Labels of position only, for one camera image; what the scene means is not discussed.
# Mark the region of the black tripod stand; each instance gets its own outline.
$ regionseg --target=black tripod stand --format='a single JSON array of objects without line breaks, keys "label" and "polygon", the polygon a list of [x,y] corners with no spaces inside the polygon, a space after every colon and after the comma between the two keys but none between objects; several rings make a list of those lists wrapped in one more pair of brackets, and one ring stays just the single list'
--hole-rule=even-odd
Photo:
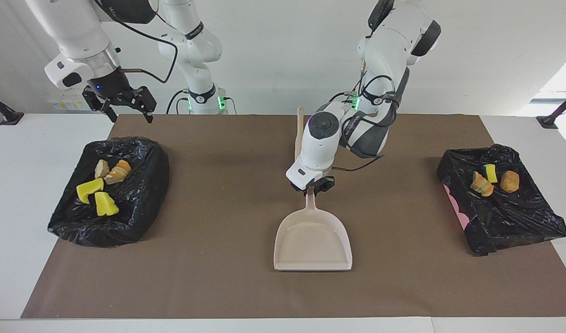
[{"label": "black tripod stand", "polygon": [[556,125],[554,124],[554,121],[558,116],[562,115],[562,113],[565,111],[566,111],[566,101],[560,104],[560,106],[556,108],[556,110],[552,112],[550,116],[536,117],[536,119],[538,120],[540,125],[545,129],[558,129],[558,127],[556,127]]},{"label": "black tripod stand", "polygon": [[1,125],[15,125],[23,117],[23,112],[15,112],[14,109],[8,107],[0,101],[0,112],[3,116]]}]

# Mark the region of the green indicator light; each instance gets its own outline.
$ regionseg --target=green indicator light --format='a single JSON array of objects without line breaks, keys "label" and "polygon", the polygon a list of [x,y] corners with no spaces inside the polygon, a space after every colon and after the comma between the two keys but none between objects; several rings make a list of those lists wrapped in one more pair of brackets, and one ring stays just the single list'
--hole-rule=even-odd
[{"label": "green indicator light", "polygon": [[217,99],[219,99],[219,108],[221,110],[225,110],[225,108],[227,107],[227,105],[225,104],[224,99],[221,96],[217,96]]},{"label": "green indicator light", "polygon": [[357,96],[356,93],[353,93],[351,96],[353,97],[353,101],[351,101],[351,103],[353,104],[352,107],[355,110],[358,110],[359,109],[359,96]]}]

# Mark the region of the food scrap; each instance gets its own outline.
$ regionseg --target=food scrap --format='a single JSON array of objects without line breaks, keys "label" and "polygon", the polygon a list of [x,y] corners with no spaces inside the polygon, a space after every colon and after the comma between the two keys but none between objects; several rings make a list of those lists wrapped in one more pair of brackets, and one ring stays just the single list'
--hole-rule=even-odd
[{"label": "food scrap", "polygon": [[112,185],[115,183],[120,183],[123,181],[131,172],[131,166],[129,162],[125,160],[119,160],[118,163],[112,168],[107,176],[104,177],[104,180],[108,185]]},{"label": "food scrap", "polygon": [[497,171],[495,169],[494,164],[484,164],[482,167],[482,171],[484,171],[484,176],[486,176],[486,180],[490,181],[491,183],[498,183],[499,180],[497,179]]},{"label": "food scrap", "polygon": [[94,197],[96,199],[96,213],[98,216],[116,215],[120,211],[114,203],[114,199],[107,192],[96,192]]},{"label": "food scrap", "polygon": [[108,162],[105,160],[99,160],[98,164],[96,165],[96,171],[94,171],[94,178],[102,179],[110,172],[110,167],[108,166]]},{"label": "food scrap", "polygon": [[473,182],[470,187],[484,197],[490,196],[495,189],[495,187],[477,171],[474,171]]},{"label": "food scrap", "polygon": [[94,179],[92,181],[88,181],[87,183],[77,185],[77,197],[79,197],[79,200],[81,200],[81,202],[89,204],[90,199],[88,198],[88,196],[103,189],[104,181],[102,179]]},{"label": "food scrap", "polygon": [[507,193],[513,193],[519,190],[519,175],[514,171],[507,171],[501,177],[501,184],[499,184],[501,190]]}]

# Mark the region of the bread piece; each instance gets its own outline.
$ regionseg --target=bread piece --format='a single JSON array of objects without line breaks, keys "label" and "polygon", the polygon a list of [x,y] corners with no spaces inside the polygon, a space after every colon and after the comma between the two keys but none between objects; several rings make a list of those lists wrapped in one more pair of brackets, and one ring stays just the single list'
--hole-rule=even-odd
[{"label": "bread piece", "polygon": [[132,170],[129,162],[126,162],[125,160],[119,160],[115,166],[123,169],[124,171],[126,171],[126,173],[130,173]]},{"label": "bread piece", "polygon": [[117,173],[115,173],[114,171],[111,171],[110,173],[108,173],[107,176],[104,177],[104,181],[106,182],[107,185],[112,185],[112,184],[116,184],[116,183],[120,183],[121,181],[123,181],[124,178],[120,177]]},{"label": "bread piece", "polygon": [[96,169],[94,170],[94,178],[102,179],[109,172],[110,172],[110,167],[108,166],[108,162],[105,160],[99,160],[98,164],[96,165]]},{"label": "bread piece", "polygon": [[124,170],[123,168],[119,168],[118,166],[112,168],[112,172],[118,175],[118,177],[121,177],[122,179],[125,179],[126,176],[128,176],[129,174],[126,170]]},{"label": "bread piece", "polygon": [[507,193],[513,193],[519,190],[519,175],[514,171],[507,171],[501,177],[501,184],[499,184],[501,190]]},{"label": "bread piece", "polygon": [[473,182],[470,187],[484,197],[490,196],[495,190],[495,187],[477,171],[474,171]]}]

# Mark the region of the pink paper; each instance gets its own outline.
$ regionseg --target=pink paper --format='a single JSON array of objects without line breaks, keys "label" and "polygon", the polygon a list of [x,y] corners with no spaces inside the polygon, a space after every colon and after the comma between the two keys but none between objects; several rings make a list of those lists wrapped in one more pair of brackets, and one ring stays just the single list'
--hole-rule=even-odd
[{"label": "pink paper", "polygon": [[470,223],[470,219],[464,213],[460,213],[460,207],[458,206],[456,199],[454,199],[454,197],[450,194],[449,188],[445,185],[443,185],[443,187],[445,188],[445,192],[448,193],[448,198],[452,202],[452,207],[454,207],[454,211],[456,211],[456,215],[462,225],[462,229],[466,230],[466,226]]}]

